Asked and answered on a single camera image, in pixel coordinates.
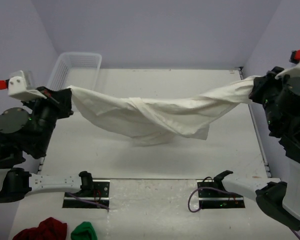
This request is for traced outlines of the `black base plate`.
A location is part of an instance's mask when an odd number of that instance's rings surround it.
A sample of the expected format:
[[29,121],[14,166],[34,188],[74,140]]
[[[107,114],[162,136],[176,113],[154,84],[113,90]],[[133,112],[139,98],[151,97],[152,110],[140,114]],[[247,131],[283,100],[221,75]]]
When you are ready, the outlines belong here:
[[63,209],[109,209],[110,179],[93,179],[93,187],[76,193],[65,193]]
[[199,207],[204,209],[243,209],[244,198],[238,194],[217,192],[212,189],[201,189],[198,191]]

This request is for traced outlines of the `white t shirt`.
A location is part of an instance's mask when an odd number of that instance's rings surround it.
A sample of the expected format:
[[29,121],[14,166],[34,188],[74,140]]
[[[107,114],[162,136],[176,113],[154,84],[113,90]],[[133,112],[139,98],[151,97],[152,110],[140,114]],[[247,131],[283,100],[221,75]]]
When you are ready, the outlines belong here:
[[70,85],[83,118],[141,146],[161,145],[176,136],[206,140],[210,124],[239,104],[250,104],[255,76],[179,99],[118,98]]

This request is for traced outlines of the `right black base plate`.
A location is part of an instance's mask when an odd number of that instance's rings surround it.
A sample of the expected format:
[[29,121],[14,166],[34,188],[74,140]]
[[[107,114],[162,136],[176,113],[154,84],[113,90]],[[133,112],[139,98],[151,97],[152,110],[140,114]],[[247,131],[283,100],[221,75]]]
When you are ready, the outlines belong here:
[[198,191],[199,207],[204,209],[243,209],[244,198],[238,194],[217,192],[212,189],[201,189]]

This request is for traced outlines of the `red t shirt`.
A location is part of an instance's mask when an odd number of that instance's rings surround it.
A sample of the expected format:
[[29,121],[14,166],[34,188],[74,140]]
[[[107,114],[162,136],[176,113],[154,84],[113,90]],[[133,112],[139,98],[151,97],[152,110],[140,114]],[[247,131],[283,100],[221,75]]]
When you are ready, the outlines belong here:
[[53,217],[49,217],[37,227],[26,228],[17,233],[13,240],[65,240],[68,225]]

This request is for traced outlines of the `white plastic basket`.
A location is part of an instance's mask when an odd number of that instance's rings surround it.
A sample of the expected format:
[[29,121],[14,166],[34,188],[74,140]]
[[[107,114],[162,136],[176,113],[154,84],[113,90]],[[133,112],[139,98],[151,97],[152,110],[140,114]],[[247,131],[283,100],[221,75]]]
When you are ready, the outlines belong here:
[[59,55],[47,88],[58,91],[68,86],[94,90],[102,56],[94,52],[64,52]]

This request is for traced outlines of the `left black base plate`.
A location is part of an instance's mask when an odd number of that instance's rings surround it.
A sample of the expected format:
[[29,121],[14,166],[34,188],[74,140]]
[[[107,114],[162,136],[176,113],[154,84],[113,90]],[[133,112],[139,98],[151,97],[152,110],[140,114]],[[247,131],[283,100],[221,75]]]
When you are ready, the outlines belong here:
[[65,193],[63,209],[109,209],[110,179],[93,179],[93,187],[76,193]]

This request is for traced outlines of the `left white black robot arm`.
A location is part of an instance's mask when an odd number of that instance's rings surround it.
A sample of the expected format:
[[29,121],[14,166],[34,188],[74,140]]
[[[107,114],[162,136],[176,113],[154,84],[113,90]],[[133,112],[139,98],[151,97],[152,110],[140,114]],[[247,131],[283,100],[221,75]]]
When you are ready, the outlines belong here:
[[57,120],[73,115],[72,91],[38,87],[42,98],[23,101],[32,110],[13,107],[0,114],[0,203],[17,202],[39,193],[65,192],[87,197],[93,193],[92,175],[82,171],[74,176],[37,175],[18,167],[26,153],[44,158]]

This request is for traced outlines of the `green t shirt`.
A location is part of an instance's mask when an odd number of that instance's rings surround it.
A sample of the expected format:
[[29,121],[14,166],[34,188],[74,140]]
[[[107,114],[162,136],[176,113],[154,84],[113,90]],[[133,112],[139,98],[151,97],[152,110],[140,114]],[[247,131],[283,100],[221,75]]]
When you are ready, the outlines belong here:
[[89,221],[79,224],[70,234],[71,240],[98,240],[96,231]]

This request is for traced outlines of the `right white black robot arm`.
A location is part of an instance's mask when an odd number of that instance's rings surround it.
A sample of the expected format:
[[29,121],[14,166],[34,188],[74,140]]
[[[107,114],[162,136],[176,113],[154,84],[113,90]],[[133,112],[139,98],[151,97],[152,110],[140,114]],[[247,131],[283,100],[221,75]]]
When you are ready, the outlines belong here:
[[214,177],[213,191],[254,200],[270,218],[291,230],[300,230],[300,72],[274,67],[253,81],[249,99],[261,104],[270,136],[279,139],[289,158],[288,181],[241,181],[230,170]]

